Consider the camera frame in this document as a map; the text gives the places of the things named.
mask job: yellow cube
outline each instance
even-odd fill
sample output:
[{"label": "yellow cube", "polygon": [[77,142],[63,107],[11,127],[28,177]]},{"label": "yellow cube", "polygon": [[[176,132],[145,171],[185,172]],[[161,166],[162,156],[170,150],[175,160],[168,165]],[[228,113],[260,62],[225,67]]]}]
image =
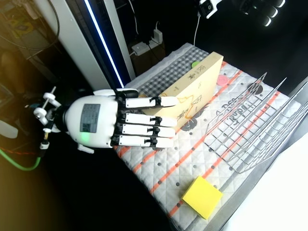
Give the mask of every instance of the yellow cube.
[{"label": "yellow cube", "polygon": [[182,200],[204,219],[208,219],[221,197],[222,193],[218,189],[199,176],[183,195]]}]

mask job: beige box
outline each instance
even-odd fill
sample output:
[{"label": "beige box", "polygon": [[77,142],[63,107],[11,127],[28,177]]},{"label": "beige box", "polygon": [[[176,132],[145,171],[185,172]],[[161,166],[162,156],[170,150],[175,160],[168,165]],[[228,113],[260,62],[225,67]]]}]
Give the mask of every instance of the beige box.
[{"label": "beige box", "polygon": [[145,109],[150,116],[176,118],[180,129],[213,97],[223,56],[215,52],[203,59],[160,96],[175,96],[179,103],[174,107]]}]

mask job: white quilted fabric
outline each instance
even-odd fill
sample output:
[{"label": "white quilted fabric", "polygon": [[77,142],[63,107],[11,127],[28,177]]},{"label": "white quilted fabric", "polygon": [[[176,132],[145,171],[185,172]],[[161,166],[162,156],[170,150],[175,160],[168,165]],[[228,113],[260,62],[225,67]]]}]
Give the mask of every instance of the white quilted fabric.
[{"label": "white quilted fabric", "polygon": [[[189,50],[187,47],[188,45],[185,44],[184,53]],[[174,60],[180,58],[180,50],[176,54]],[[152,68],[152,70],[158,73],[157,70],[161,65],[158,64],[158,67]],[[197,114],[189,126],[186,126],[186,130],[180,130],[177,133],[174,138],[174,148],[159,151],[140,147],[117,148],[119,156],[149,189],[179,230],[203,230],[253,170],[236,174],[204,143],[203,136],[207,123],[216,116],[217,111],[222,111],[222,105],[228,103],[231,98],[236,98],[247,89],[250,83],[256,80],[229,64],[221,69],[220,74],[225,74],[229,78],[229,85],[224,90],[221,90],[222,87],[216,86],[216,94],[218,93],[218,95],[214,101],[202,113]],[[265,98],[273,89],[265,84],[262,86],[263,92],[258,95],[261,99]],[[275,109],[282,106],[288,99],[287,96],[279,92],[277,94],[271,105]],[[292,111],[298,107],[299,104],[295,103]],[[180,201],[192,181],[197,176],[204,175],[208,182],[223,193],[221,201],[209,220],[199,217],[192,208]]]}]

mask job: robotic arm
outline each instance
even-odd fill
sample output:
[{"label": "robotic arm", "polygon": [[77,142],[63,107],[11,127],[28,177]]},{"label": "robotic arm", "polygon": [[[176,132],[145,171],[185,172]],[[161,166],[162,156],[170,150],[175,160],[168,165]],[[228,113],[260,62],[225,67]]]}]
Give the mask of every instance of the robotic arm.
[{"label": "robotic arm", "polygon": [[[218,9],[222,0],[196,0],[200,15],[210,18]],[[233,5],[244,14],[253,17],[263,26],[269,26],[278,9],[285,4],[285,0],[232,0]]]},{"label": "robotic arm", "polygon": [[[94,153],[91,148],[115,145],[167,148],[173,146],[173,128],[177,120],[167,117],[128,113],[127,110],[170,107],[176,97],[138,98],[135,89],[98,90],[94,95],[77,99],[69,107],[55,100],[55,88],[44,94],[42,107],[34,115],[45,126],[40,149],[49,147],[48,134],[67,132],[78,143],[78,149]],[[47,104],[54,106],[46,111]]]}]

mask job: gray label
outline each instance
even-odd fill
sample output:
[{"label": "gray label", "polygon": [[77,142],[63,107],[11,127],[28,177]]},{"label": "gray label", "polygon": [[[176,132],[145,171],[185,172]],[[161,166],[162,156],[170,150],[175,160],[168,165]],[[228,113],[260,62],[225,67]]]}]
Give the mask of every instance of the gray label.
[{"label": "gray label", "polygon": [[100,104],[85,104],[82,109],[80,131],[96,133]]}]

